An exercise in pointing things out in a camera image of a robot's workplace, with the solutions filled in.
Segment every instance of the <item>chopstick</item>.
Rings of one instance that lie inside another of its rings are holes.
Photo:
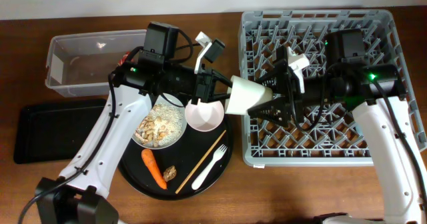
[[[197,168],[199,168],[200,164],[206,159],[206,157],[211,153],[212,149],[218,144],[218,142],[221,140],[222,136],[226,133],[227,130],[224,130],[222,134],[216,139],[216,141],[212,144],[212,146],[209,148],[209,150],[206,151],[205,155],[200,159],[199,163],[193,168],[193,171],[188,174],[187,178],[185,178],[184,182],[176,189],[175,194],[178,194],[179,191],[181,191],[182,187],[187,183],[187,181],[191,178],[191,176],[195,173]]]

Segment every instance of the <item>brown wooden surface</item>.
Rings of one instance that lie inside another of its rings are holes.
[[[427,7],[389,8],[394,15],[418,107],[427,118]],[[174,24],[190,37],[203,31],[226,44],[215,62],[225,76],[239,75],[238,27],[241,13],[157,15],[0,21],[0,223],[14,223],[41,177],[55,179],[67,161],[16,165],[13,148],[20,108],[46,101],[68,101],[46,88],[45,62],[56,35],[145,29],[150,21]],[[158,201],[133,189],[116,171],[109,202],[129,223],[269,223],[332,212],[354,217],[383,215],[373,167],[282,167],[254,169],[242,160],[240,118],[233,117],[234,155],[218,182],[183,201]],[[427,152],[422,154],[424,160]],[[38,223],[32,207],[26,223]]]

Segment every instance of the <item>white fork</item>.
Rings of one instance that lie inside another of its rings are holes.
[[[193,184],[191,184],[191,188],[193,190],[199,189],[207,174],[211,171],[212,167],[215,165],[217,161],[219,161],[226,153],[227,147],[223,144],[220,148],[216,149],[215,153],[213,153],[212,161],[207,165],[207,167],[200,173],[200,175],[194,180]]]

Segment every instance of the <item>black tray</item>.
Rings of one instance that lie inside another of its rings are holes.
[[[197,171],[191,176],[182,190],[176,195],[175,191],[177,188],[224,130],[227,130],[224,136],[206,157],[205,161],[199,166]],[[205,169],[207,164],[209,164],[212,160],[212,155],[222,144],[228,146],[226,153],[213,166],[201,187],[194,191],[191,188],[191,184]],[[165,149],[153,150],[155,160],[162,173],[166,168],[172,165],[175,165],[177,169],[176,177],[167,182],[167,190],[163,190],[157,185],[147,167],[144,165],[141,158],[143,149],[143,147],[131,140],[121,158],[119,170],[129,184],[139,192],[156,199],[167,201],[185,199],[197,195],[213,185],[227,167],[233,153],[233,133],[230,120],[226,115],[221,125],[208,133],[196,131],[188,125],[182,138],[177,143]]]
[[[13,160],[22,164],[73,158],[105,103],[104,99],[95,99],[22,108]]]

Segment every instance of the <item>carrot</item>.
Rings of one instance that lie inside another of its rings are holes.
[[[160,173],[157,163],[155,162],[153,151],[151,151],[150,149],[144,149],[142,150],[141,156],[142,156],[142,161],[147,166],[155,182],[159,185],[160,188],[166,190],[167,189],[166,182]]]

